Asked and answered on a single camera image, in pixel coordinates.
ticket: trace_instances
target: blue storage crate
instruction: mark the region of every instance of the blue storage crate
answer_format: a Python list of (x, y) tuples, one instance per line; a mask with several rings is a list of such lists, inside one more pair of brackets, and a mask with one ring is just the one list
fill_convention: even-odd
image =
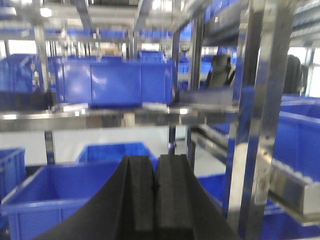
[(160, 31), (160, 30), (141, 30), (139, 35), (144, 39), (167, 39), (172, 37), (171, 31)]
[[(222, 207), (225, 190), (225, 174), (199, 177), (203, 188)], [(261, 240), (293, 240), (320, 237), (319, 226), (301, 226), (278, 205), (268, 200), (263, 218)]]
[[(199, 182), (203, 186), (203, 188), (209, 193), (210, 196), (213, 197), (215, 203), (222, 207), (222, 202), (224, 198), (225, 192), (225, 184), (226, 184), (226, 175), (225, 174), (213, 174), (209, 176), (198, 177)], [(274, 213), (283, 212), (276, 204), (272, 201), (268, 200), (264, 214), (270, 215)]]
[(75, 162), (78, 164), (88, 164), (100, 161), (120, 162), (125, 155), (149, 156), (152, 161), (158, 160), (158, 158), (142, 142), (126, 142), (88, 145), (82, 150)]
[(118, 162), (39, 169), (1, 206), (11, 239), (30, 240), (82, 207), (108, 181)]
[[(0, 201), (25, 178), (25, 150), (22, 148), (0, 149)], [(0, 216), (0, 229), (7, 220), (7, 217)]]
[(281, 106), (273, 157), (320, 181), (320, 105)]
[(211, 70), (211, 62), (201, 62), (201, 73), (202, 74), (208, 74)]
[(314, 237), (320, 237), (319, 226), (302, 226), (285, 212), (268, 214), (263, 218), (261, 240), (306, 240)]
[(165, 54), (160, 51), (139, 51), (138, 59), (147, 63), (163, 63), (165, 61)]
[(74, 37), (91, 37), (93, 35), (93, 31), (91, 29), (76, 29), (69, 28), (66, 30), (69, 36)]
[(34, 70), (39, 63), (34, 54), (12, 54), (0, 61), (0, 91), (32, 93)]
[(112, 38), (112, 39), (124, 39), (126, 36), (125, 31), (110, 30), (110, 29), (99, 29), (99, 34), (102, 38)]
[(181, 40), (190, 40), (193, 31), (193, 24), (189, 23), (180, 33)]
[(60, 29), (46, 29), (45, 34), (46, 35), (57, 35), (57, 34), (61, 34), (61, 30)]
[(55, 66), (59, 103), (139, 106), (143, 102), (169, 104), (172, 100), (172, 63), (74, 59)]

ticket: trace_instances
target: metal rail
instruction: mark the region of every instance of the metal rail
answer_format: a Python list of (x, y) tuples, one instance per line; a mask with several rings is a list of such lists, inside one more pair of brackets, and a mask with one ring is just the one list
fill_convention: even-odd
[(230, 123), (236, 117), (237, 110), (232, 106), (208, 109), (187, 105), (164, 109), (7, 112), (0, 113), (0, 132), (218, 124)]

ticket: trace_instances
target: window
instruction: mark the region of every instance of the window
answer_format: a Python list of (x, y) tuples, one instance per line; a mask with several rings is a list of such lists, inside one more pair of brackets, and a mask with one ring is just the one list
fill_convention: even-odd
[(313, 68), (309, 97), (320, 98), (320, 66)]
[(9, 40), (10, 54), (37, 54), (35, 41)]
[(305, 64), (307, 49), (305, 47), (290, 47), (288, 55), (296, 56), (301, 64)]

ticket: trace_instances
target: black rubber part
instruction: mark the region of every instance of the black rubber part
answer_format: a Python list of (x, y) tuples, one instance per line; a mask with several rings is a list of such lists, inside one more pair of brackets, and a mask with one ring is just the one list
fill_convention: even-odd
[(154, 239), (153, 185), (149, 158), (125, 156), (109, 181), (90, 201), (35, 239)]
[(240, 240), (213, 205), (185, 155), (162, 155), (155, 174), (159, 240)]

